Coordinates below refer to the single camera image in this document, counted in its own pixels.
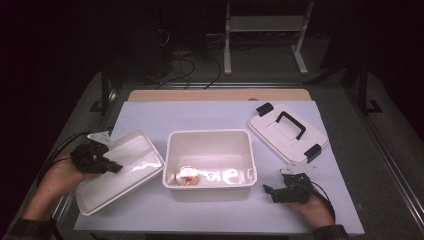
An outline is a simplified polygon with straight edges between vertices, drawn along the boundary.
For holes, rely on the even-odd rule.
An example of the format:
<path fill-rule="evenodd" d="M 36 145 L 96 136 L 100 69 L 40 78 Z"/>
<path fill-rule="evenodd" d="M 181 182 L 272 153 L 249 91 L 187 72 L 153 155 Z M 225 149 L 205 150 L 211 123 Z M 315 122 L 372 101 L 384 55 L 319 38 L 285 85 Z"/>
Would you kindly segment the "black upright post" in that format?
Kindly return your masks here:
<path fill-rule="evenodd" d="M 110 83 L 109 67 L 107 64 L 105 64 L 100 71 L 100 90 L 101 98 L 92 104 L 90 111 L 97 112 L 101 116 L 104 116 L 113 101 L 113 87 Z"/>
<path fill-rule="evenodd" d="M 366 64 L 361 63 L 359 68 L 359 80 L 358 80 L 358 106 L 364 115 L 370 113 L 381 113 L 382 109 L 375 100 L 367 99 L 367 88 L 368 88 L 368 71 Z"/>

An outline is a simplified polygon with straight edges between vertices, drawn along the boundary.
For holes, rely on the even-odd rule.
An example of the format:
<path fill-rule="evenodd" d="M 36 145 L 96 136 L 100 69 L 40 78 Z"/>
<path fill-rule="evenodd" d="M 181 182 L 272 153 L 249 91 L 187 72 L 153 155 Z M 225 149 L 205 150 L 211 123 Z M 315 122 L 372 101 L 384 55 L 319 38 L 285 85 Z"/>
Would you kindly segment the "grey metal stand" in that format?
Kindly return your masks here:
<path fill-rule="evenodd" d="M 309 25 L 314 0 L 306 0 L 303 14 L 277 16 L 237 16 L 231 14 L 231 3 L 226 3 L 225 40 L 223 49 L 224 74 L 232 74 L 230 36 L 232 33 L 244 32 L 296 32 L 297 42 L 291 46 L 292 54 L 299 73 L 307 75 L 308 69 L 301 55 L 301 48 Z"/>

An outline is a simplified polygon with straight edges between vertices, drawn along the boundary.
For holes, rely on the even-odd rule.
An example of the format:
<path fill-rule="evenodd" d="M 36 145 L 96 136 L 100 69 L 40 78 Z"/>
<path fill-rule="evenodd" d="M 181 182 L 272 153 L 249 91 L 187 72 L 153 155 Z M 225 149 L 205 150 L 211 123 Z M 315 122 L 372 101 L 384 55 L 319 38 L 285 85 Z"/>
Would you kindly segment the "white plastic tray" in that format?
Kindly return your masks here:
<path fill-rule="evenodd" d="M 102 156 L 122 168 L 117 173 L 107 171 L 80 184 L 74 195 L 84 216 L 90 216 L 130 191 L 155 178 L 164 168 L 164 161 L 141 130 L 112 140 L 108 133 L 90 134 L 89 139 L 102 143 L 107 151 Z"/>

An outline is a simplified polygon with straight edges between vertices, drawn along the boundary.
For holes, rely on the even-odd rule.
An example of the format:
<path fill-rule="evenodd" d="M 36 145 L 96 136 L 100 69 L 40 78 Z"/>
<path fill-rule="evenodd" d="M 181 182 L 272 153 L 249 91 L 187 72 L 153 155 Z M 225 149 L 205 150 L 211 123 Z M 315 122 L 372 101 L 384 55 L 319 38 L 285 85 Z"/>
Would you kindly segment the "person's left hand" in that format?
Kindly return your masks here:
<path fill-rule="evenodd" d="M 38 186 L 36 195 L 43 202 L 53 202 L 73 191 L 80 183 L 98 177 L 95 173 L 78 170 L 70 155 L 53 162 Z"/>

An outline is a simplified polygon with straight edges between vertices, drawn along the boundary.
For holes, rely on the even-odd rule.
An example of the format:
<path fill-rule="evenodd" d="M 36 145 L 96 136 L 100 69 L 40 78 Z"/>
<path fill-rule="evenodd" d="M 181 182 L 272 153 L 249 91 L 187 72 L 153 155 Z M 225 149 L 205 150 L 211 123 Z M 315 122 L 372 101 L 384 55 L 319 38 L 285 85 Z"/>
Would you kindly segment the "aluminium table frame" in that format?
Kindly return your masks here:
<path fill-rule="evenodd" d="M 424 142 L 374 80 L 367 88 L 375 112 L 363 115 L 358 88 L 222 83 L 217 90 L 248 99 L 312 98 L 365 229 L 358 240 L 424 240 Z"/>

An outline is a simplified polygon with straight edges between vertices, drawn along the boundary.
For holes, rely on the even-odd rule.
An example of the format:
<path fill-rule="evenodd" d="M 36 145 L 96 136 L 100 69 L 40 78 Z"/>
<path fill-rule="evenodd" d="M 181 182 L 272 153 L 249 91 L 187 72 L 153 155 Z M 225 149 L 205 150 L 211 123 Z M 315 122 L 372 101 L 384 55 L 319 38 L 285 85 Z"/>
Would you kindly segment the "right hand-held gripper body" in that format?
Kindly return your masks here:
<path fill-rule="evenodd" d="M 315 169 L 316 167 L 309 163 L 288 164 L 280 170 L 285 188 L 274 189 L 272 194 L 279 194 L 283 198 L 282 203 L 306 203 L 314 190 L 306 173 Z"/>

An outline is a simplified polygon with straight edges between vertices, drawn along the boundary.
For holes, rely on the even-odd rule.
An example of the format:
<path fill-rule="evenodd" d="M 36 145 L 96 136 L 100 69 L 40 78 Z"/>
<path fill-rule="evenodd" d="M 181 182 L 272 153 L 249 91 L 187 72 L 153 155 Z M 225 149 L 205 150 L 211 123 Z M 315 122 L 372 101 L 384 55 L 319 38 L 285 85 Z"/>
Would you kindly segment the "white plastic storage box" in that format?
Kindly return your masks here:
<path fill-rule="evenodd" d="M 196 185 L 180 186 L 183 166 L 199 170 Z M 258 174 L 250 134 L 242 129 L 176 131 L 167 142 L 162 183 L 179 202 L 240 201 L 249 197 Z"/>

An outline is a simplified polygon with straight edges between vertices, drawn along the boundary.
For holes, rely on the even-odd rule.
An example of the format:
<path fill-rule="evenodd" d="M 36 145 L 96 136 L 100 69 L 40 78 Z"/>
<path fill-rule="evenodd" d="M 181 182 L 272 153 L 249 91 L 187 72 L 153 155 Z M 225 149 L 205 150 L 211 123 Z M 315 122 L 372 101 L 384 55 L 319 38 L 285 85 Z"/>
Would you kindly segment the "white table cover board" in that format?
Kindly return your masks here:
<path fill-rule="evenodd" d="M 112 133 L 141 130 L 161 155 L 176 131 L 242 129 L 250 134 L 258 180 L 240 201 L 179 202 L 162 183 L 162 173 L 92 216 L 78 230 L 165 234 L 295 235 L 310 232 L 295 210 L 274 203 L 262 185 L 280 188 L 283 160 L 249 130 L 257 101 L 157 101 L 123 104 Z"/>

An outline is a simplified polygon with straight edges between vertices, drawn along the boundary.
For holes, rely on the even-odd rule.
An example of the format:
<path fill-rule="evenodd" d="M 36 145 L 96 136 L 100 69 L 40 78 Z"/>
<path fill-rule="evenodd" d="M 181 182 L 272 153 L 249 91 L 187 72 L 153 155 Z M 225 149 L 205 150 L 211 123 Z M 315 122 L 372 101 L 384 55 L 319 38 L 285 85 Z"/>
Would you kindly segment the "person's right hand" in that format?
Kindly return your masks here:
<path fill-rule="evenodd" d="M 304 204 L 291 202 L 285 203 L 285 206 L 300 213 L 314 229 L 330 226 L 335 223 L 325 203 L 316 196 L 311 196 Z"/>

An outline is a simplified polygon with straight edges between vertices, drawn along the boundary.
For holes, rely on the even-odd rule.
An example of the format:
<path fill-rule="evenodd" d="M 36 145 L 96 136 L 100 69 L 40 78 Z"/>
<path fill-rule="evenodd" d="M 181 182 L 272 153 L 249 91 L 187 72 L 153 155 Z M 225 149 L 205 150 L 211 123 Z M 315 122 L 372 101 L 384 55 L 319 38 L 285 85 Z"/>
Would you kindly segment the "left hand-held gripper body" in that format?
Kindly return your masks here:
<path fill-rule="evenodd" d="M 71 153 L 74 166 L 85 173 L 104 174 L 110 170 L 111 161 L 104 157 L 108 147 L 94 140 L 78 145 Z"/>

